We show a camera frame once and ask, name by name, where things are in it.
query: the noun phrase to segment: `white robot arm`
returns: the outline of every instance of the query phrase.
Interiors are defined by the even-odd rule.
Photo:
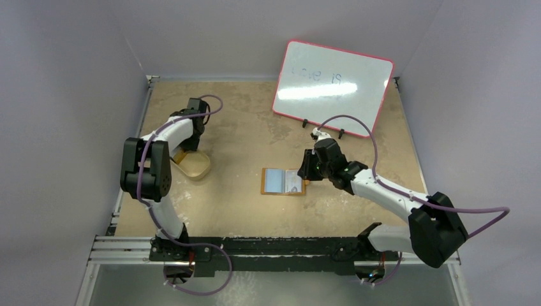
[[[147,157],[150,157],[150,167],[145,167],[142,174],[141,195],[150,204],[158,224],[175,239],[181,237],[184,224],[179,220],[168,195],[171,187],[170,158],[180,150],[197,150],[201,134],[205,131],[203,117],[179,120],[183,116],[205,113],[208,104],[201,100],[191,98],[188,106],[171,114],[159,133],[153,131],[141,138],[128,138],[124,143],[122,157],[121,187],[129,192],[132,198],[137,198],[137,181],[139,176],[139,162],[142,151],[152,136]],[[167,237],[162,231],[157,231],[160,238]]]
[[[314,149],[304,152],[300,177],[304,180],[329,179],[336,188],[369,199],[408,224],[375,223],[370,226],[365,232],[369,231],[368,240],[375,250],[414,253],[427,265],[437,268],[467,240],[468,233],[456,213],[431,209],[412,200],[416,197],[435,205],[453,207],[447,196],[442,193],[429,196],[381,176],[376,179],[366,165],[347,161],[338,143],[328,133],[316,128],[311,136],[316,143]],[[409,196],[391,191],[378,181]]]

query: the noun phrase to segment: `gray wall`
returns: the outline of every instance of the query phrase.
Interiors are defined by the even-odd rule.
[[[475,305],[541,299],[540,29],[540,1],[445,0],[401,79],[429,190],[511,207],[461,248]]]
[[[103,1],[0,1],[2,305],[73,305],[145,77]]]
[[[292,38],[407,65],[442,0],[112,1],[148,75],[278,76]]]

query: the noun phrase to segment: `whiteboard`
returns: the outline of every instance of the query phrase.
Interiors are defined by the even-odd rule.
[[[393,67],[388,59],[290,41],[272,110],[313,124],[334,115],[352,115],[373,131]],[[326,126],[369,136],[359,123],[347,118],[335,119]]]

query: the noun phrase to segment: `whiteboard pink frame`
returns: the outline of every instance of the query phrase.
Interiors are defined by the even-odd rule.
[[[272,102],[272,111],[274,113],[277,113],[278,115],[282,115],[282,116],[285,116],[285,117],[289,117],[289,118],[293,118],[293,119],[297,119],[297,120],[300,120],[300,121],[303,121],[304,118],[299,118],[299,117],[295,117],[295,116],[292,116],[292,115],[288,115],[286,113],[281,113],[281,112],[277,112],[275,109],[274,109],[274,103],[276,102],[276,98],[277,98],[277,95],[278,95],[278,88],[280,86],[280,80],[281,80],[281,77],[282,77],[282,72],[283,72],[283,69],[284,69],[284,63],[285,63],[285,57],[286,57],[286,54],[287,54],[287,50],[289,48],[289,45],[290,43],[292,42],[297,42],[297,43],[303,43],[303,44],[307,44],[307,45],[312,45],[312,46],[316,46],[316,47],[322,47],[322,48],[328,48],[328,49],[332,49],[332,50],[337,50],[337,51],[342,51],[342,52],[346,52],[346,53],[351,53],[351,54],[356,54],[356,55],[361,55],[361,56],[366,56],[366,57],[372,57],[374,59],[381,59],[383,61],[388,61],[391,63],[392,65],[392,68],[391,68],[391,72],[390,72],[390,75],[389,75],[389,79],[387,81],[387,86],[383,92],[383,97],[382,97],[382,100],[380,102],[380,107],[379,107],[379,110],[378,110],[378,113],[376,115],[376,118],[374,120],[374,125],[372,126],[371,128],[371,131],[373,132],[374,129],[376,128],[376,124],[378,123],[378,118],[380,117],[380,113],[381,113],[381,110],[382,110],[382,106],[383,106],[383,100],[385,100],[385,96],[387,95],[387,91],[389,89],[389,84],[391,84],[391,78],[392,78],[392,74],[394,72],[394,62],[391,61],[390,59],[386,59],[384,57],[378,57],[378,56],[375,56],[375,55],[368,55],[368,54],[363,54],[363,53],[359,53],[359,52],[353,52],[353,51],[348,51],[348,50],[343,50],[343,49],[340,49],[340,48],[334,48],[334,47],[329,47],[329,46],[324,46],[324,45],[319,45],[319,44],[316,44],[316,43],[309,43],[309,42],[306,42],[306,41],[301,41],[301,40],[290,40],[288,42],[288,46],[286,47],[286,52],[284,52],[284,56],[282,58],[282,67],[280,69],[280,75],[278,76],[278,83],[276,84],[276,92],[274,93],[274,101]],[[312,123],[312,124],[316,124],[316,125],[320,125],[321,122],[313,122],[313,121],[308,121],[309,123]],[[339,131],[340,129],[336,128],[336,127],[332,127],[332,126],[325,126],[325,128],[328,128],[328,129],[333,129],[335,131]],[[369,136],[364,136],[364,135],[360,135],[360,134],[357,134],[357,133],[353,133],[353,132],[349,132],[349,131],[345,131],[346,134],[350,134],[350,135],[355,135],[355,136],[358,136],[358,137],[361,137],[361,138],[367,138]]]

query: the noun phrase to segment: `purple cable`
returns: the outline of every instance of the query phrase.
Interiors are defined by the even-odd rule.
[[[349,118],[351,120],[357,121],[362,127],[364,127],[364,129],[368,132],[368,135],[370,135],[370,139],[372,140],[372,144],[374,146],[374,163],[372,164],[372,176],[376,179],[376,181],[382,187],[386,188],[387,190],[392,191],[392,192],[397,193],[397,194],[400,194],[401,196],[405,196],[405,197],[409,198],[410,195],[408,193],[405,193],[402,190],[398,190],[398,189],[396,189],[394,187],[391,187],[391,186],[387,185],[386,183],[382,182],[378,178],[378,176],[376,174],[376,165],[378,163],[378,146],[376,144],[376,138],[374,137],[374,134],[372,134],[372,132],[366,126],[366,124],[364,124],[364,122],[362,122],[361,120],[359,120],[359,119],[357,119],[357,118],[355,118],[353,116],[350,116],[350,115],[336,115],[336,116],[333,116],[333,117],[325,120],[323,123],[321,123],[321,125],[318,127],[318,130],[321,129],[322,127],[324,127],[329,121],[334,120],[336,118]],[[464,213],[464,214],[490,214],[491,212],[501,212],[500,215],[498,215],[494,219],[490,220],[487,224],[481,226],[480,228],[478,228],[475,231],[473,231],[472,233],[470,233],[468,235],[468,239],[474,237],[475,235],[479,234],[480,232],[482,232],[482,231],[486,230],[487,228],[491,227],[494,223],[502,220],[510,212],[509,207],[495,207],[495,208],[483,208],[483,209],[452,208],[452,207],[442,207],[442,206],[434,205],[434,204],[432,204],[432,203],[430,203],[428,201],[425,201],[423,199],[420,199],[420,198],[418,198],[416,196],[412,196],[411,199],[413,201],[416,201],[418,203],[421,203],[421,204],[426,205],[428,207],[431,207],[433,209],[444,210],[444,211],[447,211],[447,212],[457,212],[457,213]],[[389,276],[382,279],[380,282],[375,283],[374,285],[383,284],[389,278],[391,278],[395,274],[395,272],[397,271],[401,260],[402,260],[402,253],[400,253],[398,262],[397,262],[396,266],[394,267],[394,269],[389,274]]]
[[[162,227],[161,225],[159,224],[158,220],[156,219],[156,216],[154,215],[154,212],[152,211],[152,207],[151,207],[151,204],[145,200],[143,200],[143,198],[141,197],[141,185],[142,185],[142,179],[143,179],[143,172],[144,172],[144,165],[145,165],[145,161],[147,159],[147,153],[148,153],[148,150],[149,150],[149,147],[150,147],[150,144],[152,143],[152,141],[155,139],[155,137],[160,134],[164,129],[166,129],[168,126],[171,126],[172,124],[175,124],[176,122],[179,122],[181,120],[185,120],[185,119],[190,119],[190,118],[195,118],[195,117],[205,117],[205,116],[210,116],[214,113],[218,113],[222,108],[223,108],[223,101],[220,97],[218,96],[215,96],[213,94],[205,94],[203,96],[200,96],[198,99],[202,99],[202,98],[206,98],[206,97],[212,97],[212,98],[215,98],[217,99],[219,102],[220,102],[220,106],[218,109],[216,110],[213,110],[212,112],[209,112],[209,113],[197,113],[197,114],[193,114],[193,115],[186,115],[186,116],[183,116],[183,117],[180,117],[180,118],[177,118],[175,120],[171,120],[171,121],[168,121],[166,122],[164,125],[160,126],[156,132],[154,132],[150,138],[147,140],[147,143],[145,144],[145,147],[143,148],[143,153],[141,155],[141,165],[139,166],[139,174],[138,174],[138,179],[137,179],[137,200],[141,203],[143,203],[147,208],[149,208],[149,213],[151,215],[151,219],[152,221],[154,222],[154,224],[156,225],[156,227],[158,228],[158,231],[161,231],[162,234],[164,236],[166,236],[169,240],[171,240],[171,242],[173,242],[174,244],[176,245],[179,245],[181,247],[213,247],[215,249],[217,249],[218,251],[220,251],[224,256],[225,256],[225,259],[227,259],[227,263],[229,264],[229,273],[227,275],[227,279],[225,280],[225,282],[217,289],[215,290],[212,290],[212,291],[208,291],[208,292],[198,292],[198,291],[192,291],[192,290],[189,290],[189,289],[184,289],[182,287],[179,287],[177,286],[176,284],[172,284],[171,282],[169,282],[167,280],[167,276],[165,275],[164,273],[164,277],[165,277],[165,282],[173,287],[174,289],[177,289],[179,291],[182,291],[182,292],[185,292],[185,293],[189,293],[191,295],[198,295],[198,296],[206,296],[206,295],[213,295],[214,293],[217,293],[219,291],[221,291],[223,288],[225,288],[225,286],[227,286],[227,284],[229,284],[229,282],[231,281],[231,277],[233,276],[233,264],[231,262],[231,258],[229,258],[229,255],[223,250],[221,249],[220,247],[218,247],[217,245],[214,245],[214,244],[205,244],[205,243],[200,243],[200,244],[184,244],[182,242],[178,242],[175,237],[169,235],[169,233],[167,233]]]

